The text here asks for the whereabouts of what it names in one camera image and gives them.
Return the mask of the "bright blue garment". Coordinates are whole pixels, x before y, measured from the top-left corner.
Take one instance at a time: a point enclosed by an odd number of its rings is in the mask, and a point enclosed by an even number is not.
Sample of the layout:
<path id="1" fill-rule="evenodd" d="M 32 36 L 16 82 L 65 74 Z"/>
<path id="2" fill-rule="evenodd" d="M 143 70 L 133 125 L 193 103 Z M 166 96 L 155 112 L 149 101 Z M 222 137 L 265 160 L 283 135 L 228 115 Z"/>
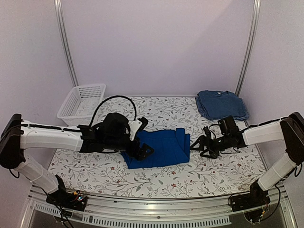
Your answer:
<path id="1" fill-rule="evenodd" d="M 137 137 L 140 146 L 146 144 L 152 147 L 154 152 L 142 161 L 122 152 L 129 169 L 165 167 L 190 161 L 190 134 L 185 133 L 184 128 L 154 132 L 143 130 L 137 133 Z"/>

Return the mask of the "dark teal t-shirt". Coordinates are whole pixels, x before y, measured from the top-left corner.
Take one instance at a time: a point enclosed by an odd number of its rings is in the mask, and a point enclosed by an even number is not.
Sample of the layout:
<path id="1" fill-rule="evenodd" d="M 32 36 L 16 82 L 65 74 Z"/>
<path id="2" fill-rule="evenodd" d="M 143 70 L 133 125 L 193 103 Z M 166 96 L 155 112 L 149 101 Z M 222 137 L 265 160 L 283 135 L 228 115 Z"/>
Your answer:
<path id="1" fill-rule="evenodd" d="M 198 92 L 195 99 L 199 113 L 209 120 L 228 116 L 241 121 L 249 118 L 243 100 L 230 91 L 203 90 Z"/>

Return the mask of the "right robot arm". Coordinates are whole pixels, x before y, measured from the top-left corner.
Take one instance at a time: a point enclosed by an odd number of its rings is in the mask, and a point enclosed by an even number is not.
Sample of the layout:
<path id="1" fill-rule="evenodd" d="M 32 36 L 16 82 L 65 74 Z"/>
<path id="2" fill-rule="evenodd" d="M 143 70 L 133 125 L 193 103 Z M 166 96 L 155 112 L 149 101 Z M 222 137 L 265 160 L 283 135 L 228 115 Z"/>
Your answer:
<path id="1" fill-rule="evenodd" d="M 287 177 L 304 162 L 304 118 L 299 112 L 288 117 L 271 120 L 240 130 L 232 116 L 218 121 L 222 137 L 212 138 L 209 127 L 204 127 L 204 135 L 191 146 L 201 157 L 216 159 L 229 148 L 245 148 L 272 141 L 283 141 L 285 154 L 262 176 L 250 185 L 250 192 L 232 197 L 235 204 L 246 203 L 249 207 L 268 203 L 268 190 Z"/>

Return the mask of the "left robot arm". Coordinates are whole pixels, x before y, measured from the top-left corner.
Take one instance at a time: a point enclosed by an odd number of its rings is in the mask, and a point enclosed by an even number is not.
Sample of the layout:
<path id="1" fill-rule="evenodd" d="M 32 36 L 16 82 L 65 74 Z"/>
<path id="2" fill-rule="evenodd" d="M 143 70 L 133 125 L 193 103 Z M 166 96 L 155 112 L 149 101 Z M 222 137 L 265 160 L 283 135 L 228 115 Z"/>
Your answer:
<path id="1" fill-rule="evenodd" d="M 136 136 L 147 123 L 144 117 L 129 121 L 122 114 L 110 113 L 95 125 L 60 127 L 24 121 L 20 114 L 14 114 L 0 137 L 0 165 L 21 173 L 60 206 L 67 206 L 71 197 L 63 180 L 46 171 L 25 150 L 51 148 L 81 153 L 125 152 L 131 158 L 142 161 L 154 152 Z"/>

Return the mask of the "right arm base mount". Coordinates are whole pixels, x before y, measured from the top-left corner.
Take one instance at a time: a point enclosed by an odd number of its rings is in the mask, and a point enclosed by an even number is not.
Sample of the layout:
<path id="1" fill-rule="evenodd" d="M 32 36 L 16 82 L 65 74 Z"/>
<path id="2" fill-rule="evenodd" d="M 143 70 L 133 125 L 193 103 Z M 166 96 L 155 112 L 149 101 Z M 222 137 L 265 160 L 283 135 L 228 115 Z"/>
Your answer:
<path id="1" fill-rule="evenodd" d="M 232 194 L 228 198 L 228 205 L 233 212 L 251 209 L 270 203 L 268 191 L 250 192 L 246 194 Z"/>

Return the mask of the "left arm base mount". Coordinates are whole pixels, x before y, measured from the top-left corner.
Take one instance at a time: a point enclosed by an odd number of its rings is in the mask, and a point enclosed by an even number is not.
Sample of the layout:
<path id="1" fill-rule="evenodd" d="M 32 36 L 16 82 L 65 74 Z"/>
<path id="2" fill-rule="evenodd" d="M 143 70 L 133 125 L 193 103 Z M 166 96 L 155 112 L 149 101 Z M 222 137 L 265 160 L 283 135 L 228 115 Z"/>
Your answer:
<path id="1" fill-rule="evenodd" d="M 69 193 L 57 190 L 54 193 L 47 195 L 46 202 L 62 208 L 85 211 L 87 195 L 81 191 Z"/>

